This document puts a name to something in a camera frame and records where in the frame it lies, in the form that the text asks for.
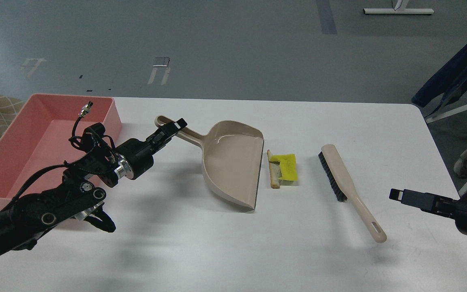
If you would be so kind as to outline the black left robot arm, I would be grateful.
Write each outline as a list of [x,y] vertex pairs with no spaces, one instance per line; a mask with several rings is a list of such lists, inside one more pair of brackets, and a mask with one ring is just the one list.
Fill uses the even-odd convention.
[[35,172],[0,211],[0,256],[8,251],[32,250],[41,237],[68,219],[86,221],[113,233],[116,225],[103,210],[106,191],[89,179],[97,176],[108,187],[115,187],[124,177],[137,179],[153,166],[154,154],[187,127],[183,118],[171,120],[144,141],[131,138],[115,146],[102,123],[76,135],[92,105],[89,101],[81,108],[69,139],[84,156]]

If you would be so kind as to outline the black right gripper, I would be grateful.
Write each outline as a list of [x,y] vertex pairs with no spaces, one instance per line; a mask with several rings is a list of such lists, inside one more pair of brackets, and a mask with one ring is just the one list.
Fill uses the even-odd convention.
[[429,214],[454,219],[457,230],[467,235],[467,193],[463,194],[459,200],[454,200],[432,193],[391,189],[389,199]]

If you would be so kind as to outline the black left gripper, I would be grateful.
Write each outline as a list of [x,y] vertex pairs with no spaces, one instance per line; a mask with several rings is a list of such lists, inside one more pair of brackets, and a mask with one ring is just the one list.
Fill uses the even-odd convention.
[[131,138],[120,144],[116,151],[123,156],[131,169],[126,177],[135,180],[149,170],[154,164],[153,155],[164,148],[177,133],[186,127],[187,122],[180,118],[175,122],[163,124],[145,141]]

